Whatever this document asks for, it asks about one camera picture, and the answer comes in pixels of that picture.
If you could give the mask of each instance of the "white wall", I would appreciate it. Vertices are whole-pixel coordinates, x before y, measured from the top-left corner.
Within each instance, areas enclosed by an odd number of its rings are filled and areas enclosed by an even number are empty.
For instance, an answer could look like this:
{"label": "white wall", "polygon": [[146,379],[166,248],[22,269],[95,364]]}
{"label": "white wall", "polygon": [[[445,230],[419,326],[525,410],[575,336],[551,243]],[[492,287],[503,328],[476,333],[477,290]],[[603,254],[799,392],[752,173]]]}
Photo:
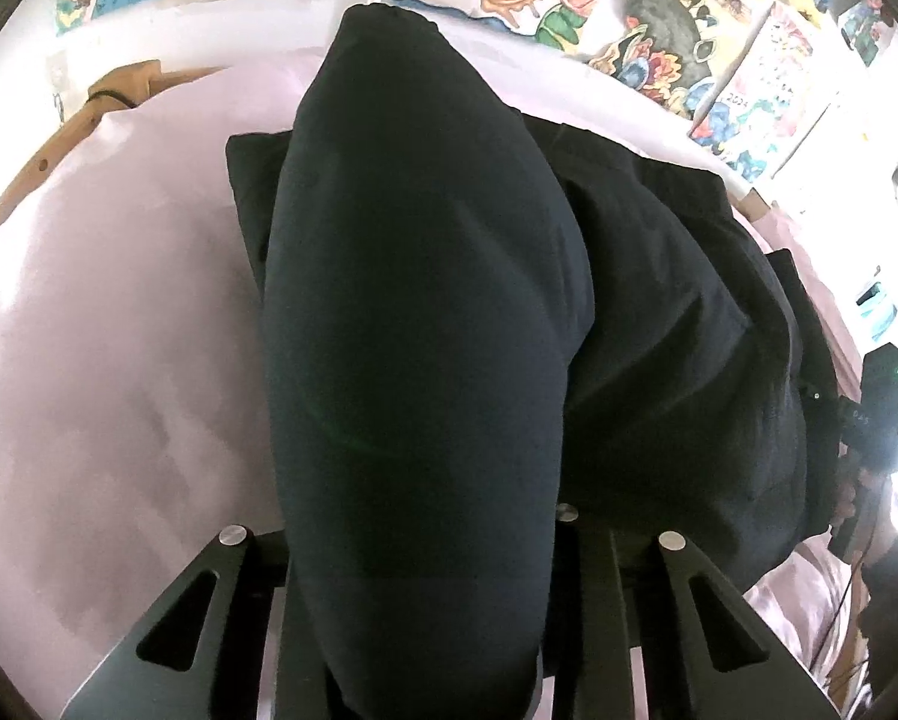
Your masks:
{"label": "white wall", "polygon": [[0,33],[0,194],[58,127],[46,57],[55,0],[23,0]]}
{"label": "white wall", "polygon": [[[837,103],[792,161],[760,186],[800,220],[822,278],[851,306],[877,266],[898,307],[898,33],[866,69],[846,66]],[[856,338],[862,352],[875,343]],[[880,343],[898,346],[898,317]],[[894,488],[898,497],[898,474]]]}
{"label": "white wall", "polygon": [[161,59],[172,71],[323,46],[336,0],[147,1],[61,37],[54,8],[55,0],[23,0],[0,33],[0,194],[57,129],[56,89],[70,115],[91,84],[133,62]]}

